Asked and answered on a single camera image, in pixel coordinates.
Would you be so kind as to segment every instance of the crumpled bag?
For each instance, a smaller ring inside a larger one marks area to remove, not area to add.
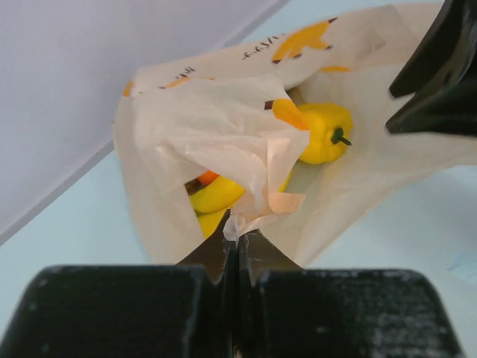
[[[226,224],[228,239],[259,228],[305,266],[398,187],[477,163],[471,139],[385,130],[407,100],[393,100],[388,87],[439,10],[360,10],[139,70],[119,103],[114,142],[130,214],[151,259],[176,263],[204,240],[183,184],[207,169],[247,190]],[[297,162],[309,133],[266,110],[295,86],[306,101],[351,111],[353,146],[334,163]],[[277,192],[292,168],[287,193]]]

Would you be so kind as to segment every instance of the table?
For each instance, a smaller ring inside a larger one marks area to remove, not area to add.
[[[245,40],[385,2],[291,1]],[[476,207],[477,168],[438,173],[396,191],[350,227],[312,267],[407,268],[424,273],[439,291],[467,355],[477,357]],[[148,263],[129,220],[116,153],[0,247],[0,336],[28,281],[45,266],[70,263]]]

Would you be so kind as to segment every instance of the gray wall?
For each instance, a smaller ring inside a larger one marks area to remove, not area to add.
[[[111,149],[138,67],[236,43],[285,2],[1,0],[0,244]]]

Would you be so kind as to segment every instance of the plastic bag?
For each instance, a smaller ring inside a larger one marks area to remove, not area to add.
[[[391,137],[386,120],[404,100],[388,87],[440,10],[376,7],[139,71],[114,125],[130,214],[155,263],[176,263],[202,237],[183,184],[211,169],[241,184],[229,239],[260,228],[299,265],[310,263],[399,186],[477,163],[477,143],[438,134]],[[306,101],[353,115],[353,147],[334,163],[295,162],[308,133],[264,103],[298,85]],[[292,166],[286,193],[278,193]]]

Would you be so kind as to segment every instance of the white tabletop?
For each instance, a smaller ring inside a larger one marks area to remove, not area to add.
[[[246,40],[384,2],[291,1]],[[476,207],[477,168],[438,173],[396,191],[350,227],[312,267],[423,273],[440,293],[467,355],[477,357]],[[69,263],[148,263],[129,220],[115,153],[0,246],[0,336],[30,279],[45,266]]]

